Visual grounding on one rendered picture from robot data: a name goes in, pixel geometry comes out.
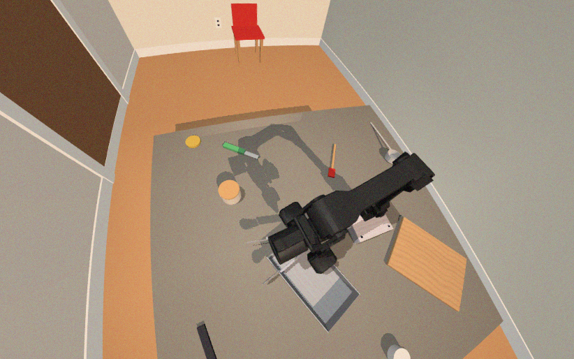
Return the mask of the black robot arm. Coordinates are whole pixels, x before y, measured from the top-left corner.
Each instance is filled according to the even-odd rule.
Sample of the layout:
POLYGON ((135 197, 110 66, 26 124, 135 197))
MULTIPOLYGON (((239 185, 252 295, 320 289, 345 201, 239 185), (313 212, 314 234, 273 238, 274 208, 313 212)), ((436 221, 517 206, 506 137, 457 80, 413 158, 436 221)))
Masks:
POLYGON ((419 191, 433 182, 433 176, 419 156, 404 152, 391 168, 360 186, 316 197, 292 216, 296 224, 267 237, 277 262, 286 263, 308 248, 311 253, 325 251, 345 239, 359 216, 364 221, 385 216, 393 198, 402 191, 419 191))

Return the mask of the grey rectangular tin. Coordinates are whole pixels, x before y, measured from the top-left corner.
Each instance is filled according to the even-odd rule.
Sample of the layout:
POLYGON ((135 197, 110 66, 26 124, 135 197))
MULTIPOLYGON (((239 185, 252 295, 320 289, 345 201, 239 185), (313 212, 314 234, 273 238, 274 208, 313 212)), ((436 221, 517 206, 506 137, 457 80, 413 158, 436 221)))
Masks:
POLYGON ((324 273, 315 273, 304 252, 295 262, 280 272, 293 259, 277 262, 274 253, 267 257, 294 294, 303 302, 323 328, 329 333, 345 311, 360 295, 335 265, 324 273))

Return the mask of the white cylindrical container with orange lid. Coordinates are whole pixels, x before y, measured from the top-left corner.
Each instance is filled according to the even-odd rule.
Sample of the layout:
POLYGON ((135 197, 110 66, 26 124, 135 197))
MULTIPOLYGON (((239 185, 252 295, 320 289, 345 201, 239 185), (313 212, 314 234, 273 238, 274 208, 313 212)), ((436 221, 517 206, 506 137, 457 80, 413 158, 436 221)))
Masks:
POLYGON ((226 180, 221 183, 219 186, 219 195, 228 205, 237 204, 242 197, 238 183, 233 180, 226 180))

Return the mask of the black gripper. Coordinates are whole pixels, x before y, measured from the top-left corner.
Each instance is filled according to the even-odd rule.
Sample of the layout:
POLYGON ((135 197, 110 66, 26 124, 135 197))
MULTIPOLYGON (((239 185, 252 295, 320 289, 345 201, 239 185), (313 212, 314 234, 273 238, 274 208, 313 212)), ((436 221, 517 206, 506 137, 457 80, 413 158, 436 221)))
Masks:
MULTIPOLYGON (((296 224, 292 216, 301 209, 301 205, 298 202, 294 202, 280 210, 279 217, 286 227, 296 224)), ((337 262, 337 257, 332 252, 331 248, 327 248, 325 251, 321 251, 319 249, 313 253, 309 252, 307 254, 307 260, 315 273, 322 274, 337 262)))

